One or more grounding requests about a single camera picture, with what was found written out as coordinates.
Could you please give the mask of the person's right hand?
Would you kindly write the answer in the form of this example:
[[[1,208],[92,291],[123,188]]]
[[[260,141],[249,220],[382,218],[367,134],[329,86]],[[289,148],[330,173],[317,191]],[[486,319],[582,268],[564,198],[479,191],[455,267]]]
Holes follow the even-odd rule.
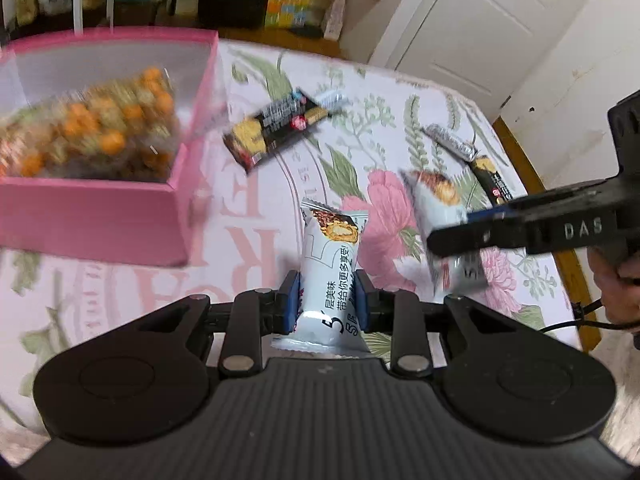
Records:
[[[639,254],[624,261],[617,269],[596,248],[589,248],[587,255],[608,320],[615,324],[638,321],[639,286],[634,280],[639,278]]]

